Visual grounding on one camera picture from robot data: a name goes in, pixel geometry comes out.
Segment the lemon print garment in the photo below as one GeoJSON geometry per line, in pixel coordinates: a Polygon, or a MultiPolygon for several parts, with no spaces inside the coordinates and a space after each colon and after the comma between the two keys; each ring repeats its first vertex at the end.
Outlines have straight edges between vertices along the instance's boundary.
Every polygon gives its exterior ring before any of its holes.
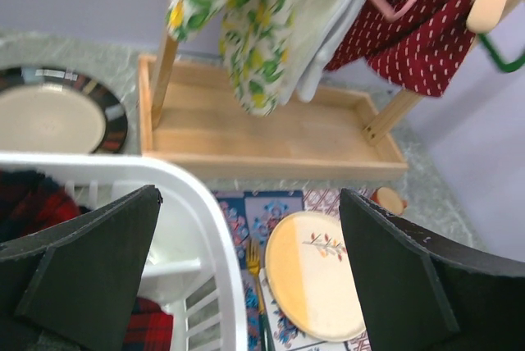
{"type": "Polygon", "coordinates": [[[240,106],[267,116],[278,103],[289,68],[297,0],[171,0],[167,32],[177,42],[195,37],[222,14],[221,59],[240,106]]]}

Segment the green velvet hanger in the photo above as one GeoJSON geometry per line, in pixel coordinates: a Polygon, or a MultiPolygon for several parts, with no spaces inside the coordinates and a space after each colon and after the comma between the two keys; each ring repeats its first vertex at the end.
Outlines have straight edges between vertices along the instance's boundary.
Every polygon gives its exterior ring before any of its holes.
{"type": "Polygon", "coordinates": [[[518,71],[524,66],[525,56],[524,52],[514,61],[508,62],[501,55],[497,47],[491,42],[486,34],[478,34],[477,39],[482,47],[487,52],[489,58],[494,63],[495,67],[502,73],[508,74],[518,71]]]}

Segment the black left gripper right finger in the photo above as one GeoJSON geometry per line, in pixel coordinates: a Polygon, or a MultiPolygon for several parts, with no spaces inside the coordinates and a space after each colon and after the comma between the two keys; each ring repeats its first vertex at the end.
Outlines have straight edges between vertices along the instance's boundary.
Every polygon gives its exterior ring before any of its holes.
{"type": "Polygon", "coordinates": [[[374,350],[522,350],[524,264],[342,189],[340,222],[374,350]]]}

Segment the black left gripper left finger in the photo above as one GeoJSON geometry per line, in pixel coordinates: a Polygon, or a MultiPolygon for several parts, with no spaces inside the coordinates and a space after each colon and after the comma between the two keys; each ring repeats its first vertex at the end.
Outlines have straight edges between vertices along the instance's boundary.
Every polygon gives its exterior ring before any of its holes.
{"type": "Polygon", "coordinates": [[[1,245],[1,348],[47,331],[85,350],[121,349],[162,205],[145,185],[1,245]]]}

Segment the red plaid skirt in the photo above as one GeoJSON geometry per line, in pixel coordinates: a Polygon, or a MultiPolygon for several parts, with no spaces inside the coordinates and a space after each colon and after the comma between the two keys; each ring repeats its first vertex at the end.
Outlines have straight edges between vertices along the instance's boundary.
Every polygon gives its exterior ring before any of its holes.
{"type": "MultiPolygon", "coordinates": [[[[1,174],[1,245],[59,225],[93,210],[79,205],[53,178],[34,171],[1,174]]],[[[168,350],[174,318],[158,303],[135,297],[125,337],[119,350],[168,350]]],[[[24,350],[85,350],[43,331],[24,350]]]]}

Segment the light grey garment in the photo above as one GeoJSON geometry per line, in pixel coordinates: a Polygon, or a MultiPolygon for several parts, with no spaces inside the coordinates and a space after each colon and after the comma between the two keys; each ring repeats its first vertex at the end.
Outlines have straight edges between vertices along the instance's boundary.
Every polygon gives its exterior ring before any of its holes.
{"type": "Polygon", "coordinates": [[[294,27],[279,104],[293,93],[310,102],[324,68],[360,13],[366,0],[296,0],[294,27]]]}

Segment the red polka dot garment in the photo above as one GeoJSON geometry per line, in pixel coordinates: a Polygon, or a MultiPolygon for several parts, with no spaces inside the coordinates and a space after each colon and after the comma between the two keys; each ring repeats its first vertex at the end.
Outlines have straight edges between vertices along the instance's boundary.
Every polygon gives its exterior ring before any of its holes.
{"type": "Polygon", "coordinates": [[[475,39],[466,26],[471,7],[471,0],[417,0],[389,22],[366,2],[326,69],[336,71],[363,58],[390,83],[439,98],[475,39]]]}

